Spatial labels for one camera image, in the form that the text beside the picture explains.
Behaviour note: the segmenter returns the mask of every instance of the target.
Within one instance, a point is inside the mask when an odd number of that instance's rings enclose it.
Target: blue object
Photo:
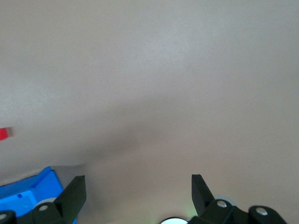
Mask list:
[[[30,212],[40,201],[58,197],[62,191],[56,173],[46,167],[38,175],[1,186],[0,210],[13,210],[20,217]]]

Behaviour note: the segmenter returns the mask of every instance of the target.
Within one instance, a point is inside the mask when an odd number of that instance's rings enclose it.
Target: round metal bolt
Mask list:
[[[226,208],[226,207],[227,207],[225,201],[217,201],[217,205],[218,205],[219,207],[222,207],[222,208]]]
[[[38,210],[39,210],[39,211],[45,211],[47,208],[48,208],[47,205],[43,205],[43,206],[39,207]]]
[[[263,209],[263,208],[261,208],[261,207],[256,208],[256,212],[257,212],[258,214],[262,215],[262,216],[266,216],[266,215],[268,215],[266,209]]]
[[[7,217],[7,214],[3,213],[0,215],[0,220],[5,219]]]

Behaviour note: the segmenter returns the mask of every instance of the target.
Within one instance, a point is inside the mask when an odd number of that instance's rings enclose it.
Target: gray surface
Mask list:
[[[0,126],[13,133],[0,142],[1,183],[81,165],[78,224],[155,224],[195,214],[200,173],[241,209],[298,223],[298,11],[280,0],[0,2]]]

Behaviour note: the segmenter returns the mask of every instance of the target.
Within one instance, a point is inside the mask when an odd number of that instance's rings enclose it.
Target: red object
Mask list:
[[[7,138],[8,138],[8,134],[6,128],[0,128],[0,141]]]

